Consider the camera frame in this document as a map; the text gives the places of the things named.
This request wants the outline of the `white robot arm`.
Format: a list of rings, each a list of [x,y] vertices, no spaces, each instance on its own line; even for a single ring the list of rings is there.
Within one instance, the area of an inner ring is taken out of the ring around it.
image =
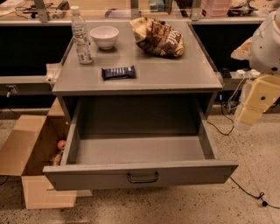
[[[249,130],[280,98],[280,8],[272,11],[231,57],[248,60],[249,66],[260,73],[243,85],[234,113],[234,127]]]

